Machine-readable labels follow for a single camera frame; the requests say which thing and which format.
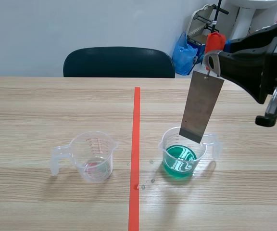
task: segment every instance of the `red tape line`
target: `red tape line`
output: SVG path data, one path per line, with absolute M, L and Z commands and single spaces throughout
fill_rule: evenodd
M 140 88 L 134 88 L 128 231 L 139 231 Z

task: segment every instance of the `measuring cup with green liquid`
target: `measuring cup with green liquid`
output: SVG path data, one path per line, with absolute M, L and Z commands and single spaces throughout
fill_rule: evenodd
M 222 144 L 216 135 L 204 135 L 201 143 L 196 143 L 179 135 L 180 127 L 171 128 L 162 137 L 159 148 L 163 152 L 163 166 L 174 177 L 192 176 L 199 161 L 212 148 L 214 159 L 218 159 Z

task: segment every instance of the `empty measuring cup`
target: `empty measuring cup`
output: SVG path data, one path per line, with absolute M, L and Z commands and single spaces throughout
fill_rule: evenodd
M 162 164 L 168 173 L 175 177 L 192 176 L 209 148 L 212 148 L 213 158 L 219 158 L 222 145 L 216 135 L 204 135 L 201 143 L 196 143 L 180 136 L 179 131 L 180 127 L 169 129 L 159 143 L 163 152 Z
M 113 170 L 113 152 L 117 142 L 100 131 L 85 132 L 70 144 L 54 148 L 50 160 L 52 175 L 58 174 L 58 160 L 68 158 L 89 182 L 107 179 Z

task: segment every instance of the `wood grain tabletop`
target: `wood grain tabletop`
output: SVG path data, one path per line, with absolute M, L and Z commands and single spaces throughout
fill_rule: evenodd
M 0 77 L 0 231 L 127 231 L 134 87 L 141 87 L 140 230 L 277 231 L 277 124 L 267 105 L 225 81 L 206 133 L 223 143 L 191 179 L 161 168 L 158 143 L 180 126 L 189 79 Z M 100 130 L 119 142 L 103 183 L 68 161 L 51 177 L 56 146 Z

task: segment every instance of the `chair backrest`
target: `chair backrest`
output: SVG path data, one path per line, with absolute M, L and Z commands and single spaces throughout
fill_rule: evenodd
M 84 48 L 67 56 L 64 77 L 175 78 L 172 59 L 164 52 L 136 47 Z

